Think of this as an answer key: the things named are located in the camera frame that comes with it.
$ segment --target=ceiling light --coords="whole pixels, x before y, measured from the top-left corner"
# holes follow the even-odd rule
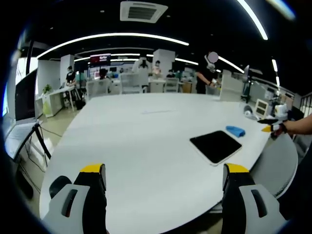
[[[176,60],[176,61],[180,61],[180,62],[186,62],[186,63],[198,65],[197,62],[192,62],[192,61],[188,61],[188,60],[185,60],[185,59],[176,58],[175,60]]]
[[[262,38],[264,40],[267,40],[268,36],[267,36],[266,32],[264,31],[264,28],[262,27],[259,19],[255,15],[253,10],[250,8],[250,6],[245,2],[245,0],[237,0],[237,1],[239,2],[239,4],[241,4],[241,6],[245,9],[245,11],[247,11],[248,15],[252,18],[252,20],[255,23],[256,27],[258,28],[260,34],[262,35]]]
[[[78,59],[75,59],[74,62],[78,62],[78,61],[81,61],[81,60],[86,60],[86,59],[89,59],[90,57],[85,57],[85,58],[78,58]]]
[[[230,61],[226,60],[225,58],[219,56],[219,59],[225,63],[227,63],[228,65],[232,66],[233,68],[239,70],[241,73],[245,73],[242,69],[240,69],[239,67],[237,67],[235,64],[231,63]]]
[[[111,56],[140,56],[140,54],[111,54]]]
[[[189,45],[189,43],[181,41],[181,40],[176,40],[176,39],[172,39],[172,38],[167,38],[167,37],[163,37],[163,36],[158,36],[158,35],[152,35],[152,34],[145,34],[145,33],[104,33],[104,34],[96,34],[96,35],[91,35],[91,36],[86,36],[86,37],[82,37],[82,38],[77,38],[74,40],[70,40],[67,42],[64,42],[60,45],[54,46],[51,49],[48,49],[47,51],[43,52],[42,54],[38,55],[37,58],[39,59],[40,57],[48,54],[51,51],[54,51],[56,49],[59,49],[65,45],[71,44],[71,43],[75,43],[81,40],[87,40],[87,39],[93,39],[93,38],[103,38],[103,37],[144,37],[144,38],[155,38],[155,39],[160,39],[160,40],[167,40],[167,41],[171,41],[174,43],[178,43],[178,44],[182,44],[182,45]]]
[[[275,59],[272,59],[272,64],[273,64],[274,71],[277,72],[277,64],[276,64]]]
[[[122,61],[138,61],[138,58],[124,58]]]
[[[279,77],[276,77],[276,84],[279,87]]]

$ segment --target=white chair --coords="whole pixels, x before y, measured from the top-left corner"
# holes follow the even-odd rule
[[[177,93],[179,91],[179,79],[178,78],[166,78],[164,87],[165,93]]]
[[[138,73],[120,74],[120,94],[141,94],[146,91],[142,88]]]
[[[86,101],[94,97],[108,95],[108,87],[111,81],[109,79],[97,79],[86,83]]]
[[[255,184],[263,185],[277,199],[288,190],[297,166],[296,146],[288,134],[282,134],[263,150],[250,174]],[[210,213],[220,212],[221,203],[210,210]]]
[[[151,93],[163,93],[164,92],[164,82],[153,80],[150,82]]]

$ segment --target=pillar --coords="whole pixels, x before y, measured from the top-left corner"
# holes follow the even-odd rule
[[[175,61],[175,58],[176,53],[174,51],[158,49],[154,52],[153,66],[159,60],[162,76],[166,77],[169,70],[172,69],[172,63]]]
[[[66,75],[67,75],[67,68],[72,66],[74,69],[74,55],[65,55],[60,58],[60,68],[59,68],[59,76],[60,76],[60,83],[66,82]]]

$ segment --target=black ceiling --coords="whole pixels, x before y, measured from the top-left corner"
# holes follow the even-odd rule
[[[101,48],[144,47],[173,50],[179,58],[196,61],[200,53],[212,50],[241,68],[249,64],[252,68],[261,70],[264,79],[275,82],[271,62],[274,57],[278,64],[281,86],[300,94],[312,91],[309,86],[302,85],[302,82],[309,79],[302,71],[311,62],[307,41],[311,40],[312,33],[311,28],[305,25],[311,19],[310,3],[307,0],[288,1],[297,16],[295,22],[290,22],[264,0],[245,1],[259,18],[269,40],[262,39],[249,15],[236,0],[149,1],[169,7],[156,24],[120,21],[121,1],[118,0],[57,1],[32,16],[28,26],[28,40],[56,46],[72,39],[100,33],[136,32],[160,35],[179,39],[190,45],[148,38],[98,38],[66,45],[41,59],[60,58],[69,53],[78,54]],[[37,56],[43,51],[36,49],[33,55]],[[139,53],[130,49],[110,52]],[[236,71],[221,61],[216,65],[220,69]]]

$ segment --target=tablet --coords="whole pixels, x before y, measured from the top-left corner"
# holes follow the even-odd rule
[[[216,131],[190,139],[203,155],[214,165],[236,153],[242,145],[223,131]]]

